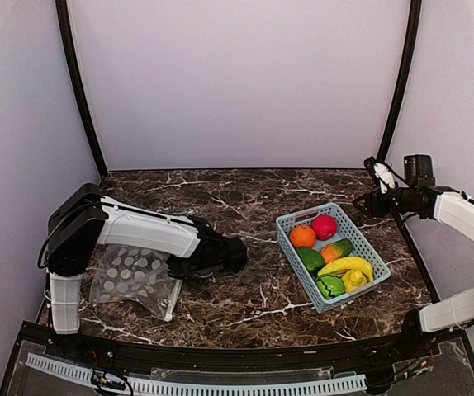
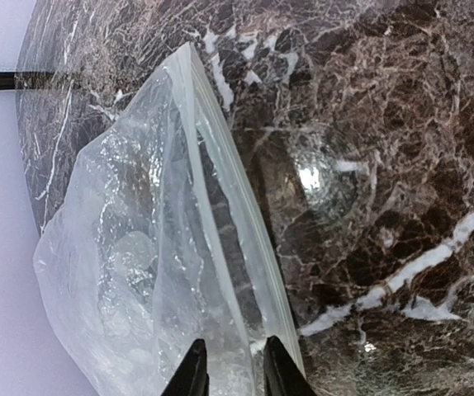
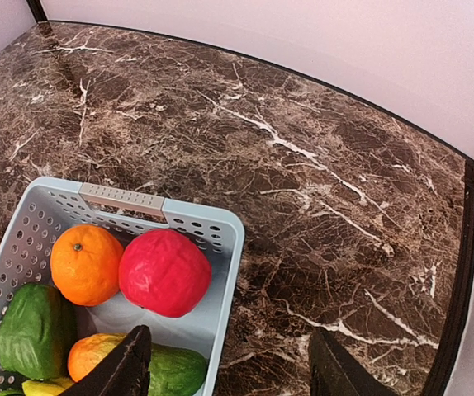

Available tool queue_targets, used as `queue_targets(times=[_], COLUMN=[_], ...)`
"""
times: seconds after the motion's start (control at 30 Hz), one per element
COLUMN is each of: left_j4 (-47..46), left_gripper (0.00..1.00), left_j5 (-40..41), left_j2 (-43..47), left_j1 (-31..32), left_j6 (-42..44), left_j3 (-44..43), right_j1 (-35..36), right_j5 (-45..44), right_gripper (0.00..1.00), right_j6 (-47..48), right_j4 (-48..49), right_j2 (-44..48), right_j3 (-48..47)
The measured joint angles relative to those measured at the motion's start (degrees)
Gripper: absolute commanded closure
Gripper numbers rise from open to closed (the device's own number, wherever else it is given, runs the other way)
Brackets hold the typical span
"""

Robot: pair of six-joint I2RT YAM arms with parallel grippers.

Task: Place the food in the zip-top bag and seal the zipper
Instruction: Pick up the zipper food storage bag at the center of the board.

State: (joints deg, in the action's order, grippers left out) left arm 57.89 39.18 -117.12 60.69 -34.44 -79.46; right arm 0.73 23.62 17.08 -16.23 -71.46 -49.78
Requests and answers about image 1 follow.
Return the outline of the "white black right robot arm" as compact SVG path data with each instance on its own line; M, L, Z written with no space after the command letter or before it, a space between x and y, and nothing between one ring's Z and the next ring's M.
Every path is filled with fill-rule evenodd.
M369 218L388 214L418 214L446 226L416 226L414 235L426 248L429 274L435 277L443 300L415 314L417 326L395 338L394 350L411 358L424 347L426 334L448 328L464 328L474 322L474 200L449 187L384 187L365 193L353 205Z

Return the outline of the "red toy apple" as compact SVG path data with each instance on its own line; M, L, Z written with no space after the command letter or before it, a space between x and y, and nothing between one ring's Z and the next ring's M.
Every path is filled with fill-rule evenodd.
M315 232L315 236L320 241L331 239L338 229L338 225L333 217L330 215L320 215L316 217L310 224Z

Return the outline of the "orange toy orange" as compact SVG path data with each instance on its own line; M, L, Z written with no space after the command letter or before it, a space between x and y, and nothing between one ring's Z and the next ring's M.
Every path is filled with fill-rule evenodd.
M316 234L311 226L299 225L290 232L289 239L294 248L313 248Z

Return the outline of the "clear dotted zip top bag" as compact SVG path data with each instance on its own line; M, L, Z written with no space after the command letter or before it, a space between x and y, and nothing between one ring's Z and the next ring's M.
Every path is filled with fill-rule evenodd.
M182 282L168 275L165 252L110 244L99 259L89 301L105 304L134 301L164 322L173 319Z

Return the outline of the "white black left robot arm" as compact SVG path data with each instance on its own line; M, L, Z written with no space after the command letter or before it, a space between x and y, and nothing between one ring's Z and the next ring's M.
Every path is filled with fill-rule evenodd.
M80 285L96 247L113 248L114 266L133 271L151 259L168 275L199 286L212 273L236 274L248 262L238 237L216 232L204 219L141 209L105 196L92 183L82 185L49 218L47 236L37 258L49 286L50 323L56 344L72 360L89 353L78 333Z

